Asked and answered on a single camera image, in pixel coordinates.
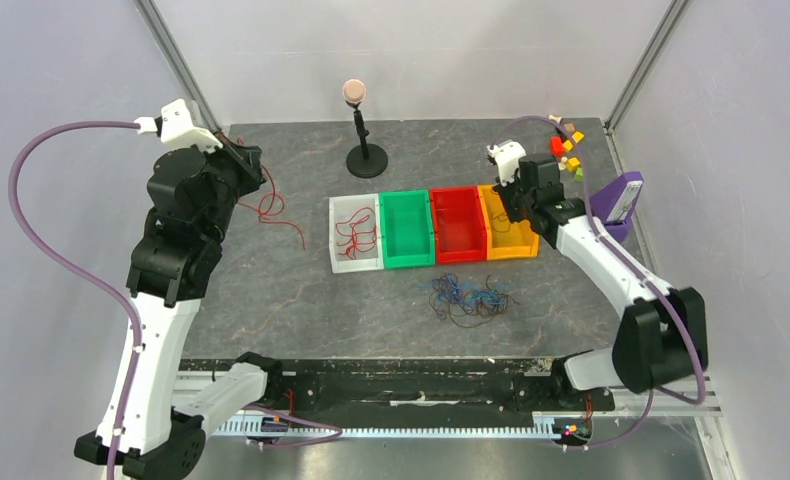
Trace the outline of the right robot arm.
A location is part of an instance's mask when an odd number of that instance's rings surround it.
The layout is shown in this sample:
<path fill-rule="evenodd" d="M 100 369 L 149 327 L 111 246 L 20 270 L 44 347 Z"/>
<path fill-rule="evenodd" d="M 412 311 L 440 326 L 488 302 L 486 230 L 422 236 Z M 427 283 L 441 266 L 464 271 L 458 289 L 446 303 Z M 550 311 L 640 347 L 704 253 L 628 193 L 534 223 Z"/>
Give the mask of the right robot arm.
<path fill-rule="evenodd" d="M 667 392 L 668 384 L 694 377 L 694 403 L 706 395 L 708 365 L 705 302 L 691 288 L 676 289 L 642 266 L 596 219 L 588 198 L 568 198 L 551 158 L 527 155 L 512 143 L 493 149 L 494 191 L 508 219 L 526 222 L 548 245 L 571 260 L 607 298 L 620 319 L 609 348 L 573 354 L 548 382 L 551 400 L 573 408 L 601 387 L 633 393 Z"/>

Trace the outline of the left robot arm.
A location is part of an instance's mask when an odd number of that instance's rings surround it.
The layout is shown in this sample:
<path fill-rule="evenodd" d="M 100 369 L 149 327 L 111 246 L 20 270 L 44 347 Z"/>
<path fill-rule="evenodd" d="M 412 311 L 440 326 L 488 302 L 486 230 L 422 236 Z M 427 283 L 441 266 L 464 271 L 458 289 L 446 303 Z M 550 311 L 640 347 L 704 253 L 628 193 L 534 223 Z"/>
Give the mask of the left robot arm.
<path fill-rule="evenodd" d="M 129 327 L 109 408 L 78 438 L 76 457 L 111 464 L 132 479 L 182 479 L 207 438 L 242 407 L 272 408 L 284 398 L 277 360 L 242 354 L 216 381 L 183 402 L 173 400 L 189 328 L 222 256 L 238 200 L 264 182 L 256 146 L 189 146 L 162 155 L 147 184 L 152 200 L 131 255 Z"/>

